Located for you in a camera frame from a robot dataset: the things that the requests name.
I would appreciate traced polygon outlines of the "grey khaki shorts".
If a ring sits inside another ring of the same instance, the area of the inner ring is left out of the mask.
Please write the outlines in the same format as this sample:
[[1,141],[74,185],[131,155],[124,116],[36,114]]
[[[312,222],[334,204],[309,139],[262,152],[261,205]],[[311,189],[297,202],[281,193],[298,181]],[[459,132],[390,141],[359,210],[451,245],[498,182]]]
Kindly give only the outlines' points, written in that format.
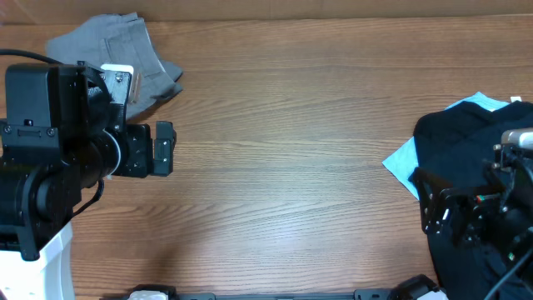
[[182,69],[160,57],[144,19],[134,12],[91,17],[72,32],[49,40],[46,53],[62,63],[132,66],[142,79],[138,100],[127,106],[128,119],[170,101],[182,91],[178,82]]

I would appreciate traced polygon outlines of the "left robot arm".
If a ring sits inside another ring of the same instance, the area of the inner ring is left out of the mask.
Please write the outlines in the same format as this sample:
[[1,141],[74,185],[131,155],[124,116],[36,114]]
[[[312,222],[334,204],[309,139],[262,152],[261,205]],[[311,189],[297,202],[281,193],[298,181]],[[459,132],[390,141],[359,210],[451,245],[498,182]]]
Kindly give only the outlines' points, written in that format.
[[72,220],[111,176],[168,176],[170,122],[127,122],[130,66],[20,63],[5,76],[1,122],[1,296],[72,299]]

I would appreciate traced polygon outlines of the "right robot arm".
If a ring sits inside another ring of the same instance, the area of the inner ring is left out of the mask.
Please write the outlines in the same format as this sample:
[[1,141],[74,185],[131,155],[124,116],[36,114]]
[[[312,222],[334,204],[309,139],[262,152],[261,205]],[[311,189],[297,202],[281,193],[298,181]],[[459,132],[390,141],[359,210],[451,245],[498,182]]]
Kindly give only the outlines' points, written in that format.
[[532,150],[499,144],[495,159],[484,186],[455,187],[420,167],[413,174],[427,236],[454,248],[487,247],[501,258],[506,270],[484,299],[500,297],[512,278],[532,291]]

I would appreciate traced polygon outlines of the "light blue garment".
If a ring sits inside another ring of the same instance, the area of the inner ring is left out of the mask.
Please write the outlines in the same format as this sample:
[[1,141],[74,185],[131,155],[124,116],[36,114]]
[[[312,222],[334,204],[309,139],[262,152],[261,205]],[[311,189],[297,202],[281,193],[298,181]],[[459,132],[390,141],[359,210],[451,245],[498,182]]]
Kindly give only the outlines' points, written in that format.
[[[460,103],[474,103],[489,112],[501,109],[509,102],[496,100],[487,97],[482,92],[477,92],[472,96],[463,98],[458,102],[452,103],[446,109],[453,108]],[[416,198],[419,199],[415,185],[409,181],[410,175],[419,166],[416,154],[415,139],[411,137],[399,149],[382,162],[382,165]]]

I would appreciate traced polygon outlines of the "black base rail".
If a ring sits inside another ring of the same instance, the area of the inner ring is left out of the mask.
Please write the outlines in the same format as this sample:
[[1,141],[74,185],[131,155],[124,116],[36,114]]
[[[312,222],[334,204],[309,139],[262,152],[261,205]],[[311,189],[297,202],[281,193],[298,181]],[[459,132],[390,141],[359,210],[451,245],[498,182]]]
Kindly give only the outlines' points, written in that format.
[[426,275],[412,277],[394,288],[360,288],[353,292],[311,292],[216,295],[182,293],[164,285],[138,285],[124,294],[108,294],[102,300],[448,300],[446,291]]

